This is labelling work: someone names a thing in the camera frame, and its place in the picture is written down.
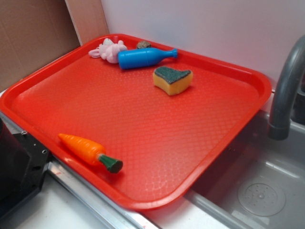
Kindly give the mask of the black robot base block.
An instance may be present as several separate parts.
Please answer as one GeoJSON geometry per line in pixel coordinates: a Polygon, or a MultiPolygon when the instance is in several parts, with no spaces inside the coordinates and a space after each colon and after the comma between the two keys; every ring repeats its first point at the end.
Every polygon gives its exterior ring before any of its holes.
{"type": "Polygon", "coordinates": [[[49,149],[31,134],[13,134],[0,121],[0,219],[41,191],[49,160],[49,149]]]}

